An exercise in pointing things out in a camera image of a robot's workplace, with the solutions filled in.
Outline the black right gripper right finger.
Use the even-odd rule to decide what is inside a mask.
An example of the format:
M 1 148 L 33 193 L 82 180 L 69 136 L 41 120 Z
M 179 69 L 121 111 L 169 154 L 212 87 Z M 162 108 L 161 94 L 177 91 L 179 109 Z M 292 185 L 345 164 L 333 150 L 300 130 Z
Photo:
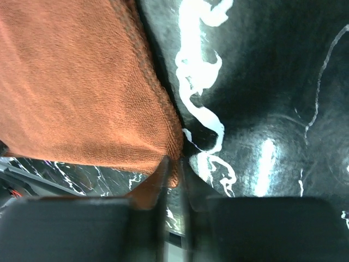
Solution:
M 219 194 L 179 162 L 186 261 L 348 261 L 348 231 L 314 197 Z

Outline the brown towel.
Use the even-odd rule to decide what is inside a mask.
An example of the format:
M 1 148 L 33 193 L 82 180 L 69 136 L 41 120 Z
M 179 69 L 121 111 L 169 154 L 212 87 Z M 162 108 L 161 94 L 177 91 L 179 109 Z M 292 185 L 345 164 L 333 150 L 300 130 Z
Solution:
M 147 174 L 146 210 L 182 144 L 134 1 L 1 1 L 1 155 Z

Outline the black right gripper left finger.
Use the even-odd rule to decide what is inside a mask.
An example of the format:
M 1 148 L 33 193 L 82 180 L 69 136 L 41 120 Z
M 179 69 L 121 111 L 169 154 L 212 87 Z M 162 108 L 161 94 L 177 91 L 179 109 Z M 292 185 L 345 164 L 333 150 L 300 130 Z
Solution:
M 1 261 L 163 261 L 171 162 L 125 196 L 20 198 L 1 218 Z

